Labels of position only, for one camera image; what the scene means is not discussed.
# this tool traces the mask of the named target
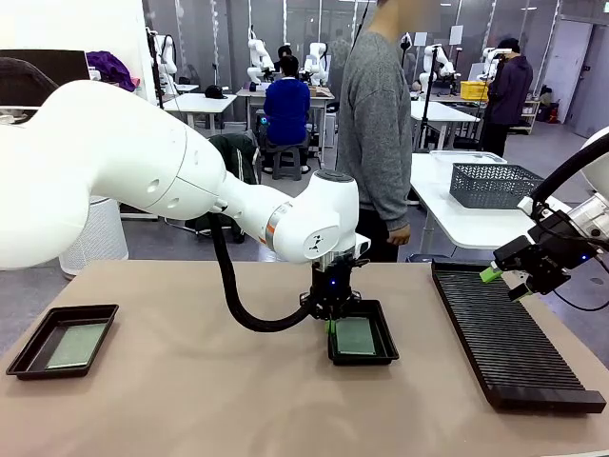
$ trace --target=yellow box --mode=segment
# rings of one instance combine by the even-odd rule
[[[473,102],[487,102],[488,86],[483,81],[461,81],[461,98]]]

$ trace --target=purple bag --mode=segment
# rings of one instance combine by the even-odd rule
[[[131,75],[127,67],[114,55],[106,50],[87,52],[87,62],[102,74],[105,83],[118,83],[121,89],[133,92],[135,85],[131,82]]]

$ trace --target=green object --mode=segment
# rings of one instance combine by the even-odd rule
[[[47,363],[47,369],[86,365],[105,327],[106,324],[68,327]]]
[[[331,333],[332,335],[336,333],[336,321],[325,321],[325,332]]]
[[[335,322],[336,341],[341,354],[376,355],[370,321],[364,317],[347,317]]]
[[[480,273],[480,277],[482,278],[483,283],[488,284],[488,283],[492,283],[497,278],[500,278],[502,274],[503,274],[503,271],[501,271],[500,269],[495,270],[494,268],[489,267],[485,271]]]

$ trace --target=black slotted rack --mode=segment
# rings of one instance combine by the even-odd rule
[[[488,402],[497,409],[600,413],[606,402],[586,390],[527,310],[486,267],[434,263],[432,275]]]

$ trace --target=door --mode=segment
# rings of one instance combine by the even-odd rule
[[[578,86],[584,56],[590,43],[592,24],[561,20],[557,24],[544,83],[560,103],[559,120],[564,123]]]
[[[608,52],[609,30],[605,26],[594,26],[578,89],[566,120],[569,128],[584,138],[590,138],[609,126]]]

